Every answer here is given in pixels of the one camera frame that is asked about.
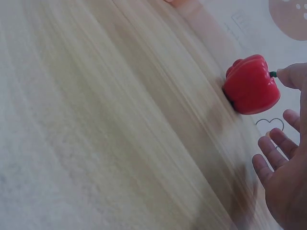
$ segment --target wood grain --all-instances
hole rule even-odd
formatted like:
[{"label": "wood grain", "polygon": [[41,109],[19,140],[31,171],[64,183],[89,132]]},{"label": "wood grain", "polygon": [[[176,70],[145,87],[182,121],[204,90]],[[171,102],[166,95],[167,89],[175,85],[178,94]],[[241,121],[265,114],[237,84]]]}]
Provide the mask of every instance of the wood grain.
[{"label": "wood grain", "polygon": [[0,229],[277,229],[222,84],[163,1],[1,1]]}]

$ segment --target skin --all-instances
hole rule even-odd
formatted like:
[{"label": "skin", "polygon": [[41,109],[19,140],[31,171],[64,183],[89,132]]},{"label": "skin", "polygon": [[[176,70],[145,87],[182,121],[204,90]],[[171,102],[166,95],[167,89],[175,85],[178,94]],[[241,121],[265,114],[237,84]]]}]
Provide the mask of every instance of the skin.
[{"label": "skin", "polygon": [[[265,189],[267,206],[285,230],[307,229],[307,63],[294,64],[277,72],[280,81],[301,91],[300,114],[286,110],[284,119],[300,133],[296,145],[280,129],[273,129],[270,138],[261,137],[258,145],[264,157],[253,157],[255,171]],[[275,148],[272,141],[284,152]]]}]

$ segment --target fingers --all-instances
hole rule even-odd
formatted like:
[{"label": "fingers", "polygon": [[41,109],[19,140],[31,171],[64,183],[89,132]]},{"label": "fingers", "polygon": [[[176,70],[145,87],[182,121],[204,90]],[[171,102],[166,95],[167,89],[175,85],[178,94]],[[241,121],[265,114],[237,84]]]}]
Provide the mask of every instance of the fingers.
[{"label": "fingers", "polygon": [[277,71],[277,77],[286,87],[292,89],[302,89],[303,82],[307,77],[307,63],[293,64],[285,69]]},{"label": "fingers", "polygon": [[253,157],[253,165],[256,174],[259,177],[259,180],[261,181],[261,184],[265,188],[268,180],[273,175],[272,170],[269,168],[265,159],[260,154],[257,154]]},{"label": "fingers", "polygon": [[299,114],[291,109],[286,110],[283,113],[283,118],[286,120],[286,122],[289,123],[294,129],[296,129],[298,132],[300,131],[300,117]]},{"label": "fingers", "polygon": [[274,170],[277,170],[287,163],[286,158],[276,149],[270,138],[261,137],[258,141],[258,145]]},{"label": "fingers", "polygon": [[307,145],[307,79],[303,82],[301,92],[300,135],[301,144]]},{"label": "fingers", "polygon": [[294,157],[295,151],[297,149],[297,145],[290,140],[283,131],[278,128],[273,129],[270,132],[271,139],[275,142],[275,144],[284,152],[287,158],[290,160]]}]

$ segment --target red bell pepper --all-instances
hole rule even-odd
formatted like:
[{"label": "red bell pepper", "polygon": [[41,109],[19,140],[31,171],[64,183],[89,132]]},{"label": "red bell pepper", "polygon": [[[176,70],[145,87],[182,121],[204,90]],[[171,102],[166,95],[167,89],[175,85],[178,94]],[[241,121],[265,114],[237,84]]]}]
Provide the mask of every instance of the red bell pepper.
[{"label": "red bell pepper", "polygon": [[280,99],[280,92],[274,81],[276,72],[269,72],[261,55],[239,59],[226,73],[223,91],[234,107],[244,115],[264,112]]}]

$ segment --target heart drawing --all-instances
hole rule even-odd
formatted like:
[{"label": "heart drawing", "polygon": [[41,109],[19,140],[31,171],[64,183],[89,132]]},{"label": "heart drawing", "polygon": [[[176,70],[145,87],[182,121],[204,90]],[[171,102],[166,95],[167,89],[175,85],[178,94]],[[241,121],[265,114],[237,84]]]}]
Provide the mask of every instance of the heart drawing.
[{"label": "heart drawing", "polygon": [[274,118],[272,120],[261,119],[256,122],[256,126],[262,135],[268,134],[272,129],[279,128],[281,131],[284,130],[284,122],[282,119]]}]

